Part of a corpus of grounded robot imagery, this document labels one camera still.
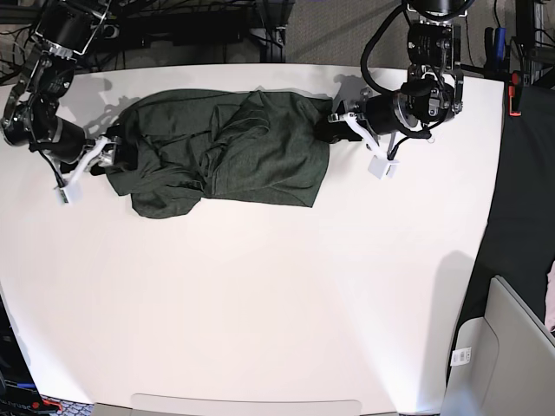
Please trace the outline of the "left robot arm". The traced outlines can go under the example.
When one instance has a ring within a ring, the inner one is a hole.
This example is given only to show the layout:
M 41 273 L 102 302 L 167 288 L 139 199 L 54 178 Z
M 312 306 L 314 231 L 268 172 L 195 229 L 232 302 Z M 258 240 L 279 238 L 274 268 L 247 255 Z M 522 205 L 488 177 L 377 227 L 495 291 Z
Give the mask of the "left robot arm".
M 355 116 L 355 125 L 372 136 L 401 133 L 409 139 L 428 140 L 431 130 L 451 120 L 463 108 L 464 74 L 460 62 L 460 25 L 471 1 L 401 1 L 366 43 L 360 59 L 362 78 L 370 95 L 337 110 L 317 124 L 323 142 L 359 141 L 342 119 Z M 408 22 L 407 79 L 392 90 L 380 85 L 369 69 L 369 58 L 391 23 L 404 16 Z

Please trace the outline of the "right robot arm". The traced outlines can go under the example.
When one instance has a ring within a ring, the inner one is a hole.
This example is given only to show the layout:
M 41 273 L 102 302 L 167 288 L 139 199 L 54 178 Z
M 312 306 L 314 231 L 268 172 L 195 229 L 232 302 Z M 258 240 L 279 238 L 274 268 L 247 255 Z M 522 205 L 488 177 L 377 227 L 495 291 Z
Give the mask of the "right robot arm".
M 31 31 L 34 46 L 10 90 L 1 132 L 11 146 L 27 146 L 49 165 L 58 182 L 91 155 L 99 140 L 58 116 L 79 59 L 110 14 L 109 1 L 47 1 Z

